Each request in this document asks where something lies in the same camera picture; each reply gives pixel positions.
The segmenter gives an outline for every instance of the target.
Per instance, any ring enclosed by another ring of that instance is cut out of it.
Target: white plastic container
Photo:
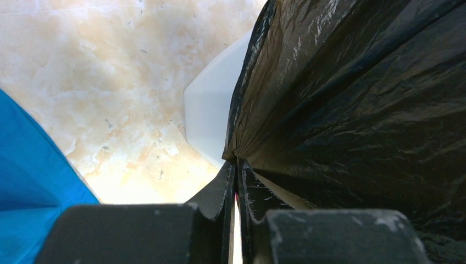
[[[240,76],[252,31],[215,57],[184,94],[186,140],[220,169],[231,95]]]

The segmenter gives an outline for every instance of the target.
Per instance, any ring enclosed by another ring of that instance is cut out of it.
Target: blue fabric
[[[0,90],[0,263],[33,263],[64,210],[97,203],[45,131]]]

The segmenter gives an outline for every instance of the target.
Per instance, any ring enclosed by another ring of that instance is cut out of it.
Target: black trash bag
[[[269,0],[223,158],[317,208],[389,208],[466,263],[466,1]]]

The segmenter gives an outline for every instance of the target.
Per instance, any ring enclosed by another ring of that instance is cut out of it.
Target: marble tile
[[[217,170],[186,143],[182,94],[265,0],[5,0],[0,87],[102,202],[184,202]]]

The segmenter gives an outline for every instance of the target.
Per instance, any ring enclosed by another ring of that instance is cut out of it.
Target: beige tile floor
[[[182,94],[265,0],[3,0],[0,87],[102,202],[184,202],[217,170],[184,138]]]

